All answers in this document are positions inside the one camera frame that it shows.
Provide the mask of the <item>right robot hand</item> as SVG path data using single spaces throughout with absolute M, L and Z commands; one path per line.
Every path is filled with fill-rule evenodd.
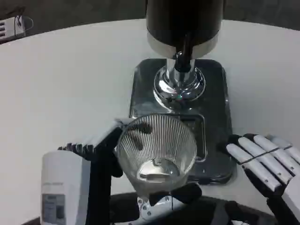
M 258 134 L 231 135 L 221 150 L 234 158 L 281 225 L 300 223 L 300 151 Z

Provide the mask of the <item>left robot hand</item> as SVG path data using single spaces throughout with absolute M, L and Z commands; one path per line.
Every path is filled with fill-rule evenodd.
M 189 183 L 195 136 L 179 119 L 117 120 L 104 136 L 69 142 L 42 158 L 43 225 L 143 225 L 196 202 Z

